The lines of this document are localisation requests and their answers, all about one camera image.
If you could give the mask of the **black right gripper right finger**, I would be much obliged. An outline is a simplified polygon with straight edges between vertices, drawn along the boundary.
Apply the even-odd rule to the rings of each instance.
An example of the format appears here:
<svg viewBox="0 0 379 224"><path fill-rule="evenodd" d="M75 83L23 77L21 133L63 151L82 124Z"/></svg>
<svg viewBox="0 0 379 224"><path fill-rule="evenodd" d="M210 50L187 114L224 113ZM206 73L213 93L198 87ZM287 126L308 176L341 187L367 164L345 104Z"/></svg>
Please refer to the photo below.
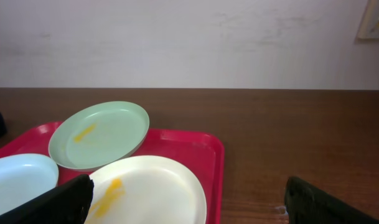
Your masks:
<svg viewBox="0 0 379 224"><path fill-rule="evenodd" d="M284 204L289 224L379 224L378 219L298 177L288 178Z"/></svg>

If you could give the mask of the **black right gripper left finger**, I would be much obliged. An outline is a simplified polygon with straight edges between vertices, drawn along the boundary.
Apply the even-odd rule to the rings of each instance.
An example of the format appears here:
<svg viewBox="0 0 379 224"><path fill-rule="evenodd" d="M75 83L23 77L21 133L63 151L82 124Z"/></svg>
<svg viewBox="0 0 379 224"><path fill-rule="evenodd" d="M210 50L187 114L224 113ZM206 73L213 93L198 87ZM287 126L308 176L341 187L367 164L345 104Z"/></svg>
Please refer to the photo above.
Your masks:
<svg viewBox="0 0 379 224"><path fill-rule="evenodd" d="M94 182L79 175L0 215L0 224L83 224L93 199Z"/></svg>

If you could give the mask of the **light blue plate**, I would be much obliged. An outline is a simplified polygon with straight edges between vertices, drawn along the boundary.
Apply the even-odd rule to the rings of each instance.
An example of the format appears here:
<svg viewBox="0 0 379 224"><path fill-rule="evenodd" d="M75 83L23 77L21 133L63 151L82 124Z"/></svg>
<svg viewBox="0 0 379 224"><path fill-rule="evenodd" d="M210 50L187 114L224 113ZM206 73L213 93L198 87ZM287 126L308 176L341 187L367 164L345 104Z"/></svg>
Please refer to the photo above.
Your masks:
<svg viewBox="0 0 379 224"><path fill-rule="evenodd" d="M42 154L0 158L0 215L56 187L58 166Z"/></svg>

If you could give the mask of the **mint green plate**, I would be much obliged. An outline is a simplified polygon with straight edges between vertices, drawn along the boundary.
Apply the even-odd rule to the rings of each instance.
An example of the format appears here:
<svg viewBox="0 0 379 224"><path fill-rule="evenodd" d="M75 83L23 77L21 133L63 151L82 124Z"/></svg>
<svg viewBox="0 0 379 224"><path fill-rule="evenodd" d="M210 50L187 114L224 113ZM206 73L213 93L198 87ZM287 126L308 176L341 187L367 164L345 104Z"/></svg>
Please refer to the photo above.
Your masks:
<svg viewBox="0 0 379 224"><path fill-rule="evenodd" d="M50 138L49 156L66 169L97 170L136 152L149 125L147 111L135 103L93 105L62 122Z"/></svg>

